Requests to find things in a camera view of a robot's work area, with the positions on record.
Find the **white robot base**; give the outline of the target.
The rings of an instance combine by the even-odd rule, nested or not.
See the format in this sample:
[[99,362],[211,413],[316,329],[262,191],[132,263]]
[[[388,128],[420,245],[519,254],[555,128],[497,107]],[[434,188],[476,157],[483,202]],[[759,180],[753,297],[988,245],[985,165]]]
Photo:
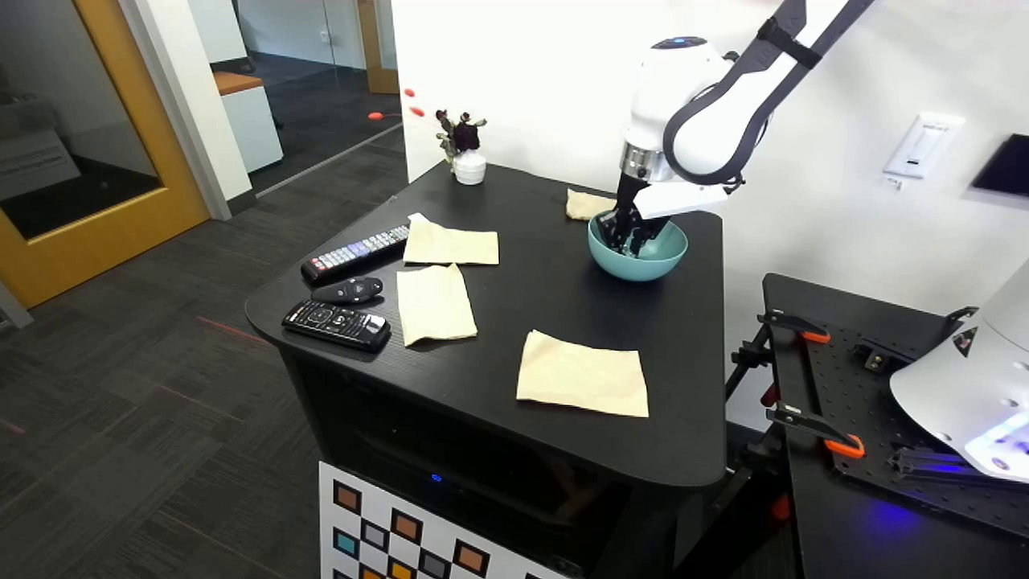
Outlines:
[[1029,482],[1029,263],[897,371],[892,395],[981,475]]

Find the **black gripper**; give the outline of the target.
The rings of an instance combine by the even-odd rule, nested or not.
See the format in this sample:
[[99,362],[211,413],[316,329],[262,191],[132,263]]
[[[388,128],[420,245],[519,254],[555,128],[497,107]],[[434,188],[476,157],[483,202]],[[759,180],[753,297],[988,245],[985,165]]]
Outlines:
[[646,243],[642,219],[634,206],[635,192],[642,191],[642,180],[621,178],[617,180],[617,201],[609,212],[598,217],[598,240],[621,254],[635,254]]

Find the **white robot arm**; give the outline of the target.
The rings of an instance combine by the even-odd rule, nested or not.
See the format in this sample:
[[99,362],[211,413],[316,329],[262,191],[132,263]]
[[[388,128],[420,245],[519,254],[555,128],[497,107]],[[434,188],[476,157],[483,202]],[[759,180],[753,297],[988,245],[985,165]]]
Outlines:
[[666,219],[731,201],[771,113],[867,8],[781,0],[744,53],[717,53],[701,35],[651,42],[625,132],[617,202],[598,217],[601,243],[635,254]]

